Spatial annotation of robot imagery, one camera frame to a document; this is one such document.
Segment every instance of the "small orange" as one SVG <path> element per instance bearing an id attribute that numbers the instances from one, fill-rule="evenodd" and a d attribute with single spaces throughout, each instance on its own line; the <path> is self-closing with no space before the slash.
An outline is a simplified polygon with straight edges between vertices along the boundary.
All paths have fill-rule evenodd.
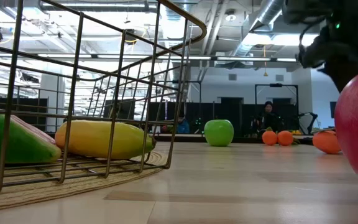
<path id="1" fill-rule="evenodd" d="M 277 143 L 277 135 L 274 131 L 265 131 L 262 135 L 263 142 L 268 146 L 273 146 Z"/>
<path id="2" fill-rule="evenodd" d="M 320 131 L 315 134 L 313 145 L 326 154 L 338 154 L 341 151 L 335 131 Z"/>
<path id="3" fill-rule="evenodd" d="M 293 136 L 289 131 L 281 131 L 277 137 L 278 143 L 282 146 L 289 146 L 293 142 Z"/>

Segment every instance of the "metal wire basket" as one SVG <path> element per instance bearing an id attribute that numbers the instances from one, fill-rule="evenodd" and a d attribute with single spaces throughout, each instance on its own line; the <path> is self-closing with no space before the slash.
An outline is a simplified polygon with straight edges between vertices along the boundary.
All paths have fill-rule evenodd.
<path id="1" fill-rule="evenodd" d="M 128 32 L 128 30 L 120 29 L 118 27 L 112 26 L 108 23 L 105 23 L 101 20 L 95 19 L 91 16 L 88 16 L 84 14 L 83 12 L 76 11 L 74 9 L 71 9 L 69 7 L 65 7 L 61 4 L 55 3 L 53 1 L 49 0 L 41 0 L 42 2 L 46 2 L 47 4 L 50 4 L 54 7 L 57 7 L 61 10 L 68 11 L 70 13 L 73 13 L 77 16 L 79 16 L 79 23 L 78 23 L 78 33 L 76 35 L 76 47 L 75 47 L 75 57 L 74 57 L 74 63 L 64 62 L 60 60 L 55 60 L 48 57 L 41 57 L 39 55 L 35 54 L 28 54 L 25 52 L 19 51 L 19 41 L 20 41 L 20 34 L 21 34 L 21 25 L 22 25 L 22 13 L 23 13 L 23 1 L 24 0 L 18 0 L 18 6 L 17 6 L 17 19 L 16 19 L 16 28 L 14 33 L 14 39 L 13 39 L 13 48 L 6 49 L 0 47 L 0 52 L 5 54 L 10 54 L 12 59 L 11 63 L 3 63 L 0 62 L 1 67 L 7 67 L 9 68 L 9 83 L 3 84 L 0 83 L 0 87 L 7 88 L 7 99 L 5 103 L 0 103 L 0 105 L 3 105 L 4 110 L 0 110 L 0 114 L 4 114 L 4 138 L 2 141 L 2 147 L 1 147 L 1 158 L 0 158 L 0 191 L 3 187 L 7 186 L 13 186 L 13 185 L 22 185 L 22 184 L 33 184 L 33 183 L 39 183 L 39 182 L 48 182 L 48 181 L 56 181 L 58 183 L 63 183 L 65 179 L 73 179 L 73 178 L 80 178 L 80 177 L 90 177 L 90 176 L 103 176 L 107 177 L 109 174 L 117 173 L 117 172 L 142 172 L 144 169 L 156 169 L 156 168 L 163 168 L 163 169 L 169 169 L 171 165 L 172 160 L 172 152 L 173 152 L 173 142 L 175 140 L 175 132 L 172 134 L 172 140 L 170 142 L 169 150 L 168 150 L 168 159 L 165 163 L 165 165 L 153 165 L 149 164 L 147 161 L 149 159 L 150 154 L 147 156 L 145 155 L 145 142 L 146 137 L 148 134 L 148 127 L 150 125 L 166 125 L 171 124 L 173 126 L 173 129 L 176 129 L 177 126 L 177 119 L 179 116 L 180 111 L 180 102 L 183 97 L 183 83 L 185 76 L 183 75 L 185 73 L 185 70 L 188 69 L 186 66 L 188 63 L 188 55 L 190 53 L 190 47 L 191 44 L 202 40 L 206 35 L 206 27 L 205 25 L 199 21 L 197 18 L 191 16 L 186 11 L 180 9 L 175 4 L 171 3 L 167 0 L 158 0 L 157 3 L 157 16 L 156 16 L 156 26 L 155 26 L 155 35 L 154 35 L 154 41 L 147 40 L 143 37 L 140 37 L 138 35 L 135 35 L 131 32 Z M 158 24 L 159 24 L 159 18 L 160 18 L 160 6 L 164 5 L 165 7 L 173 10 L 177 14 L 181 15 L 185 19 L 185 29 L 183 31 L 183 42 L 181 44 L 175 45 L 173 47 L 170 47 L 169 49 L 161 46 L 158 44 Z M 119 63 L 117 70 L 113 72 L 107 72 L 104 70 L 99 70 L 96 68 L 91 67 L 85 67 L 79 65 L 79 61 L 81 58 L 80 50 L 81 50 L 81 37 L 82 37 L 82 31 L 83 31 L 83 23 L 84 19 L 93 21 L 95 23 L 101 24 L 105 27 L 108 27 L 110 29 L 116 30 L 118 32 L 121 32 L 121 46 L 119 51 Z M 189 38 L 187 33 L 187 28 L 189 26 L 189 23 L 193 23 L 197 26 L 199 26 L 202 30 L 202 33 L 195 37 L 195 38 Z M 126 41 L 126 38 L 130 36 L 135 40 L 143 41 L 145 43 L 148 43 L 152 45 L 153 53 L 152 55 L 143 58 L 141 60 L 138 60 L 136 62 L 130 63 L 129 65 L 123 66 L 123 60 L 124 60 L 124 44 Z M 60 73 L 45 71 L 45 70 L 39 70 L 35 68 L 30 67 L 23 67 L 17 65 L 17 58 L 18 57 L 25 57 L 25 58 L 31 58 L 33 60 L 40 60 L 43 62 L 48 63 L 54 63 L 57 65 L 65 66 L 65 67 L 71 67 L 73 69 L 72 75 L 62 75 Z M 161 57 L 164 57 L 165 60 L 168 61 L 167 68 L 165 70 L 161 70 L 159 72 L 155 72 L 155 63 L 156 60 L 161 60 Z M 172 57 L 175 57 L 176 59 L 179 59 L 180 65 L 177 67 L 170 68 L 169 64 L 172 59 Z M 144 62 L 151 62 L 151 70 L 150 74 L 140 78 L 138 75 L 137 78 L 133 78 L 129 76 L 129 70 L 133 69 L 135 66 L 138 66 L 138 74 L 140 73 L 140 68 Z M 167 76 L 168 71 L 173 69 L 179 69 L 179 78 L 178 83 L 176 86 L 167 85 Z M 45 90 L 42 88 L 33 88 L 30 86 L 20 86 L 15 85 L 15 78 L 16 78 L 16 72 L 17 70 L 25 70 L 30 72 L 37 72 L 42 74 L 47 74 L 50 76 L 57 77 L 57 85 L 59 86 L 59 78 L 68 78 L 71 80 L 71 88 L 70 92 L 64 92 L 59 91 L 57 88 L 56 96 L 58 97 L 59 93 L 64 93 L 70 95 L 70 100 L 68 103 L 68 109 L 67 114 L 61 114 L 59 113 L 59 110 L 64 110 L 64 108 L 56 107 L 45 107 L 40 106 L 40 92 L 41 91 L 51 91 L 51 90 Z M 77 76 L 79 70 L 84 70 L 88 72 L 93 72 L 96 74 L 100 74 L 98 78 L 95 79 L 85 79 L 80 78 Z M 160 84 L 160 82 L 155 82 L 154 77 L 156 75 L 164 75 L 164 82 L 163 84 Z M 75 115 L 73 114 L 74 105 L 75 105 L 75 96 L 76 96 L 76 82 L 93 82 L 94 88 L 92 97 L 90 99 L 89 107 L 87 109 L 87 112 L 85 115 Z M 117 118 L 119 116 L 120 110 L 121 110 L 121 104 L 123 103 L 123 97 L 122 95 L 121 99 L 119 98 L 119 92 L 120 88 L 122 86 L 124 87 L 124 93 L 126 91 L 126 88 L 128 84 L 135 83 L 135 91 L 138 86 L 138 83 L 144 83 L 147 85 L 147 94 L 146 97 L 138 99 L 135 98 L 135 95 L 133 95 L 131 100 L 127 100 L 127 102 L 135 102 L 135 101 L 144 101 L 144 105 L 142 108 L 142 116 L 140 120 L 135 119 L 119 119 Z M 153 88 L 159 88 L 161 89 L 161 94 L 152 94 Z M 18 107 L 23 107 L 26 105 L 21 105 L 19 103 L 20 100 L 20 90 L 23 89 L 31 89 L 32 91 L 38 92 L 38 105 L 32 106 L 34 109 L 36 109 L 33 112 L 25 112 L 20 111 Z M 17 90 L 16 94 L 16 102 L 14 101 L 14 95 L 15 90 Z M 108 90 L 113 92 L 112 102 L 111 104 L 107 104 L 106 98 L 108 97 Z M 150 120 L 150 107 L 147 106 L 150 104 L 150 101 L 152 98 L 160 99 L 159 107 L 161 108 L 161 105 L 163 103 L 163 97 L 164 96 L 175 96 L 175 115 L 173 121 L 159 121 L 158 117 L 159 114 L 156 116 L 155 121 Z M 109 111 L 108 117 L 102 117 L 103 110 L 106 109 L 106 107 L 110 107 L 111 110 Z M 50 110 L 56 110 L 56 113 L 50 113 Z M 55 128 L 57 129 L 57 121 L 58 119 L 67 119 L 67 132 L 65 135 L 65 147 L 62 152 L 62 158 L 59 159 L 56 163 L 53 164 L 37 164 L 37 165 L 21 165 L 21 166 L 5 166 L 5 158 L 6 158 L 6 149 L 7 145 L 9 144 L 8 137 L 9 137 L 9 124 L 11 115 L 18 115 L 18 116 L 33 116 L 36 117 L 37 122 L 33 124 L 34 126 L 39 125 L 38 120 L 43 118 L 55 118 L 56 125 Z M 73 119 L 86 119 L 86 120 L 95 120 L 95 121 L 110 121 L 111 122 L 111 134 L 110 134 L 110 140 L 109 140 L 109 149 L 108 149 L 108 157 L 110 157 L 112 151 L 114 150 L 114 145 L 112 143 L 112 139 L 114 136 L 114 127 L 116 122 L 124 122 L 134 125 L 139 125 L 140 127 L 144 128 L 144 143 L 143 143 L 143 153 L 141 155 L 141 159 L 139 161 L 134 160 L 125 160 L 125 161 L 112 161 L 110 159 L 98 159 L 98 158 L 92 158 L 92 157 L 84 157 L 84 156 L 76 156 L 76 155 L 69 155 L 68 153 L 68 142 L 70 140 L 70 128 L 71 128 L 71 121 Z M 138 165 L 136 169 L 122 169 L 122 170 L 111 170 L 112 166 L 124 166 L 124 165 Z M 34 177 L 34 178 L 26 178 L 24 180 L 17 180 L 15 181 L 4 181 L 9 180 L 10 177 Z"/>

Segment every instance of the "person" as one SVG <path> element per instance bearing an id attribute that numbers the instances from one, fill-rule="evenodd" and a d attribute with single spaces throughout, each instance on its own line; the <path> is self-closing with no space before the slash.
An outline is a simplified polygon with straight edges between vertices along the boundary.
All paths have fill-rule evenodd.
<path id="1" fill-rule="evenodd" d="M 254 134 L 262 134 L 267 128 L 272 128 L 273 131 L 281 131 L 283 127 L 281 117 L 273 112 L 273 103 L 271 101 L 267 101 L 264 104 L 264 111 L 254 119 L 252 124 Z"/>
<path id="2" fill-rule="evenodd" d="M 190 126 L 183 112 L 180 113 L 178 119 L 177 134 L 190 134 Z"/>

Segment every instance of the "woven mat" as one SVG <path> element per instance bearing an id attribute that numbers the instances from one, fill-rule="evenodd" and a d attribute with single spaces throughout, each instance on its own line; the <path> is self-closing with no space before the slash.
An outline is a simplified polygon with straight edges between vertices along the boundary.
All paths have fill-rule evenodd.
<path id="1" fill-rule="evenodd" d="M 166 155 L 152 152 L 149 164 L 153 165 L 164 165 L 166 163 Z M 139 165 L 126 165 L 112 167 L 111 170 L 122 170 L 122 169 L 138 169 Z M 106 168 L 92 169 L 96 172 L 104 172 Z M 88 192 L 91 190 L 101 189 L 110 187 L 117 184 L 123 184 L 132 180 L 147 177 L 148 175 L 154 174 L 161 171 L 161 169 L 149 169 L 144 170 L 141 174 L 134 172 L 125 172 L 118 174 L 110 174 L 107 179 L 104 177 L 82 177 L 77 179 L 67 179 L 63 184 L 58 184 L 56 181 L 43 182 L 38 184 L 27 184 L 17 185 L 13 187 L 4 187 L 0 192 L 0 209 L 11 208 L 19 205 L 27 205 L 30 203 L 43 202 L 46 200 L 67 197 L 74 194 Z M 68 171 L 68 175 L 84 174 L 85 170 Z M 18 176 L 18 177 L 6 177 L 4 182 L 13 182 L 18 180 L 28 180 L 42 177 L 41 174 Z M 53 176 L 60 176 L 60 173 L 53 173 Z"/>

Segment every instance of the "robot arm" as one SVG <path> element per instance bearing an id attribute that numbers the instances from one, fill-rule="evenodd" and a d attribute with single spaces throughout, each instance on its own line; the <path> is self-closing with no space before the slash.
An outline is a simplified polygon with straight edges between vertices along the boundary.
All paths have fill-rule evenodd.
<path id="1" fill-rule="evenodd" d="M 287 24 L 304 23 L 300 35 L 298 60 L 304 68 L 324 65 L 337 89 L 358 74 L 358 0 L 286 0 L 283 17 Z M 325 22 L 309 47 L 301 44 L 305 32 Z"/>

